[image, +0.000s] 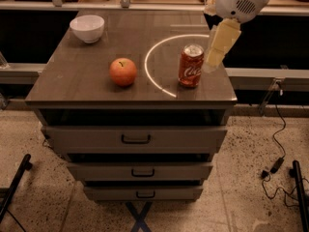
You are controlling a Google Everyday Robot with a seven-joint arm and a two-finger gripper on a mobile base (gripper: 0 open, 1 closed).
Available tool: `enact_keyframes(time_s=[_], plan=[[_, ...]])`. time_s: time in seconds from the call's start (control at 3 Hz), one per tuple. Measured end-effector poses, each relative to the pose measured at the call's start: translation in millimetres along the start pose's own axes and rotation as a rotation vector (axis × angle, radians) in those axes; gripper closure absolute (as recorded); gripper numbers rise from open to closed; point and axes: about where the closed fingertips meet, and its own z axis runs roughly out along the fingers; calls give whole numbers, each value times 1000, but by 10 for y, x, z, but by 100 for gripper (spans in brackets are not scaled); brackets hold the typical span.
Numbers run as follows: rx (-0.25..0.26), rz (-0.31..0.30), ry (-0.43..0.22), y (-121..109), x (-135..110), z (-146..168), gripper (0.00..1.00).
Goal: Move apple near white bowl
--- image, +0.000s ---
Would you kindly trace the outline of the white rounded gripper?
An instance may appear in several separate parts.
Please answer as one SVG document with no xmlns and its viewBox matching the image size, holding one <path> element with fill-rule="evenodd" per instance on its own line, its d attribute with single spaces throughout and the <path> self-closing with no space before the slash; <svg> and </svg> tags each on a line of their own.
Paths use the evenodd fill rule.
<svg viewBox="0 0 309 232">
<path fill-rule="evenodd" d="M 211 73 L 238 40 L 240 24 L 252 20 L 269 0 L 215 0 L 215 13 L 223 18 L 210 30 L 203 71 Z"/>
</svg>

